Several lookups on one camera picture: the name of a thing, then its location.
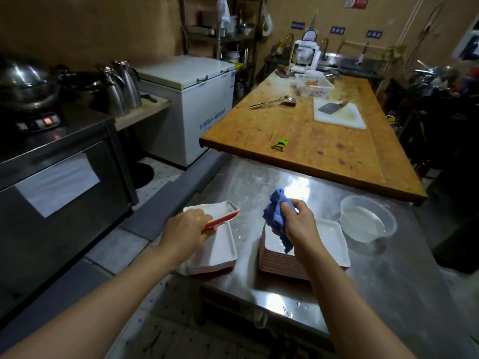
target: sink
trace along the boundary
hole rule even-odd
[[[356,65],[356,62],[357,58],[326,53],[326,60],[320,59],[318,70],[323,72],[337,70],[351,77],[384,79],[381,72],[383,60],[364,58],[360,66]]]

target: stainless steel bowl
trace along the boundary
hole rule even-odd
[[[59,84],[50,68],[26,55],[0,52],[0,108],[36,113],[51,107]]]

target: blue cloth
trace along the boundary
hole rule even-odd
[[[279,232],[279,238],[283,242],[284,252],[288,253],[293,249],[293,244],[286,236],[286,218],[281,213],[281,203],[287,202],[291,209],[296,212],[293,203],[284,195],[284,189],[276,189],[270,195],[270,202],[263,211],[263,218],[266,220],[266,223],[272,228]]]

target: white basket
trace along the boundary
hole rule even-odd
[[[303,97],[321,97],[327,98],[334,85],[325,77],[312,76],[308,74],[295,74],[296,88]],[[316,82],[316,86],[307,86],[308,82]]]

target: person's left hand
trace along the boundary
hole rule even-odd
[[[168,219],[159,247],[169,249],[175,260],[175,266],[182,264],[208,239],[215,234],[210,229],[201,233],[205,224],[213,217],[202,209],[190,209]]]

